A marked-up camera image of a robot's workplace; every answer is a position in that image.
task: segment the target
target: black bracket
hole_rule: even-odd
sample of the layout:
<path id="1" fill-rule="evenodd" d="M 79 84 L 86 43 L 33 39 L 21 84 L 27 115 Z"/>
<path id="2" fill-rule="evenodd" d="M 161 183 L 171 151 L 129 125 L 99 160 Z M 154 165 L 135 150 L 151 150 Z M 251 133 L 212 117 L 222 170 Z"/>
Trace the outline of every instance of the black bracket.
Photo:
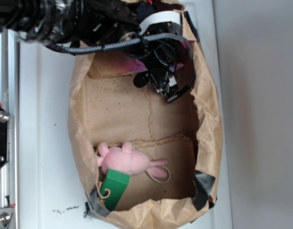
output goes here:
<path id="1" fill-rule="evenodd" d="M 0 107 L 0 169 L 8 158 L 8 119 L 9 115 Z"/>

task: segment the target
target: white strap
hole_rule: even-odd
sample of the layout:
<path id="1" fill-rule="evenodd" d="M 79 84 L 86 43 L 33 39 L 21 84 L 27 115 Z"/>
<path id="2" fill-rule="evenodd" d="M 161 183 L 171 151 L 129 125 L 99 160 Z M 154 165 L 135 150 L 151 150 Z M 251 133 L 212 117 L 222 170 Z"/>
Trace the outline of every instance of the white strap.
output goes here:
<path id="1" fill-rule="evenodd" d="M 157 180 L 155 177 L 152 176 L 152 174 L 150 174 L 150 172 L 148 171 L 148 169 L 146 170 L 147 174 L 152 178 L 152 180 L 156 181 L 157 183 L 160 183 L 160 184 L 165 184 L 167 183 L 170 179 L 171 179 L 171 173 L 170 173 L 170 170 L 165 167 L 165 166 L 161 166 L 162 168 L 164 168 L 167 173 L 168 173 L 168 179 L 165 180 L 165 181 L 160 181 L 160 180 Z"/>
<path id="2" fill-rule="evenodd" d="M 140 23 L 140 35 L 143 35 L 150 25 L 163 22 L 173 22 L 180 26 L 180 14 L 174 11 L 162 11 L 151 14 Z"/>

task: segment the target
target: gray wall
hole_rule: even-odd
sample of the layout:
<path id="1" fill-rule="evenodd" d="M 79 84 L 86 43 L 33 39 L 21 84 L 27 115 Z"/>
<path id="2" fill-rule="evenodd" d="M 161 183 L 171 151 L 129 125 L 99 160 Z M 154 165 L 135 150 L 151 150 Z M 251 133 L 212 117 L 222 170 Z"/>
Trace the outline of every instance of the gray wall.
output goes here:
<path id="1" fill-rule="evenodd" d="M 213 0 L 234 229 L 293 229 L 293 0 Z"/>

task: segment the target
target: green block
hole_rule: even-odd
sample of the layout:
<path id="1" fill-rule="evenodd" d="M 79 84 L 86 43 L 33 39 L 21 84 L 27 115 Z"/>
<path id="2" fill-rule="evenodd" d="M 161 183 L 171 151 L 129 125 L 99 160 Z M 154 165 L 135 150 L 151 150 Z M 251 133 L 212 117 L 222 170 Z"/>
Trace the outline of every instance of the green block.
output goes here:
<path id="1" fill-rule="evenodd" d="M 122 197 L 128 183 L 130 176 L 120 173 L 113 169 L 109 169 L 106 178 L 100 188 L 100 193 L 105 196 L 105 189 L 110 190 L 109 197 L 104 199 L 106 208 L 110 211 L 114 210 Z"/>

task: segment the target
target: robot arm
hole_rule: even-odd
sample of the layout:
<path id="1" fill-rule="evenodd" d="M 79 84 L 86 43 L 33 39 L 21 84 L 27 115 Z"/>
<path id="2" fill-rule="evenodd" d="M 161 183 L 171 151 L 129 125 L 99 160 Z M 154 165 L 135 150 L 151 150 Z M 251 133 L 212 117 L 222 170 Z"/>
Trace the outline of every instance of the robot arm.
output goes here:
<path id="1" fill-rule="evenodd" d="M 178 91 L 175 70 L 179 41 L 173 24 L 158 22 L 141 31 L 150 17 L 157 16 L 156 3 L 126 3 L 121 0 L 0 0 L 0 32 L 18 31 L 24 41 L 37 41 L 56 51 L 86 54 L 120 50 L 142 61 L 148 71 L 134 79 L 136 87 L 148 83 L 172 102 L 188 91 L 195 80 Z M 79 41 L 89 47 L 79 48 Z M 70 47 L 60 44 L 69 43 Z"/>

